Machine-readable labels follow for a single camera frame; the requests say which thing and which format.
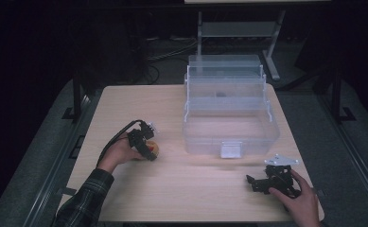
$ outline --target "sleeve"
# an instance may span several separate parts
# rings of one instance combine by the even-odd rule
[[[96,226],[113,182],[114,177],[109,172],[93,170],[79,192],[60,208],[53,226]]]

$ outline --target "floor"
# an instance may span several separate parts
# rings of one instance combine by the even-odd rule
[[[149,70],[136,84],[182,84],[188,55],[194,54],[193,39],[149,42]],[[258,54],[269,40],[209,40],[203,45],[208,54]],[[305,72],[293,66],[302,43],[281,42],[273,59],[281,79],[268,83],[281,87]],[[349,108],[356,121],[336,124],[326,103],[329,93],[312,92],[315,79],[285,92],[277,92],[295,141],[320,202],[324,226],[368,226],[368,182],[362,176],[360,156],[368,166],[368,113],[355,91],[342,84],[342,106]],[[50,226],[61,199],[61,188],[69,178],[79,153],[79,144],[90,124],[101,96],[101,89],[82,102],[83,115],[77,123],[62,119],[65,109],[73,106],[72,82],[65,84],[45,121],[33,139],[0,200],[0,226]],[[100,222],[98,226],[121,226]],[[250,226],[249,223],[235,226]],[[295,226],[294,223],[258,223],[261,227]]]

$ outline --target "clear storage container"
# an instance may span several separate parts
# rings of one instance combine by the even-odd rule
[[[279,136],[256,55],[190,56],[185,79],[186,151],[240,158]]]

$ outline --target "gray carpet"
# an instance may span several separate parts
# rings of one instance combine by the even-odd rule
[[[169,53],[185,42],[159,42],[150,44],[150,53],[158,56]],[[263,41],[231,41],[209,43],[205,53],[253,54],[266,46]],[[293,66],[302,44],[279,44],[273,54],[280,81],[269,83],[279,87],[301,77],[304,72]],[[137,84],[182,84],[187,65],[187,55],[193,50],[173,56],[165,61],[153,61],[147,75]],[[368,226],[368,191],[342,142],[337,126],[330,120],[320,99],[311,92],[314,80],[289,91],[279,92],[278,98],[289,122],[295,141],[303,156],[308,173],[318,190],[325,212],[327,226]],[[47,118],[33,139],[24,160],[15,172],[9,186],[0,200],[0,226],[24,226],[30,217],[30,226],[49,226],[61,196],[59,189],[66,185],[75,163],[69,152],[80,135],[84,135],[96,109],[101,90],[90,96],[78,124],[61,119],[66,108],[72,107],[72,86],[69,82],[54,102]],[[357,121],[344,122],[343,128],[360,151],[368,165],[368,113],[359,103],[352,88],[344,84],[342,106],[347,106]],[[54,161],[61,156],[60,171],[53,176],[54,182],[42,190]],[[44,195],[44,209],[31,211],[38,193]],[[120,226],[120,223],[100,223],[99,226]],[[259,226],[295,226],[293,223],[263,223]]]

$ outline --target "hand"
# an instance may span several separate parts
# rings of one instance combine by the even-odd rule
[[[113,173],[116,166],[124,164],[131,159],[145,159],[138,151],[132,149],[126,132],[119,136],[118,140],[105,152],[98,163],[97,168]]]
[[[291,174],[301,186],[302,194],[299,197],[291,199],[272,187],[269,188],[269,192],[284,203],[297,225],[300,227],[319,227],[319,199],[317,195],[310,188],[307,181],[295,170],[292,170]]]

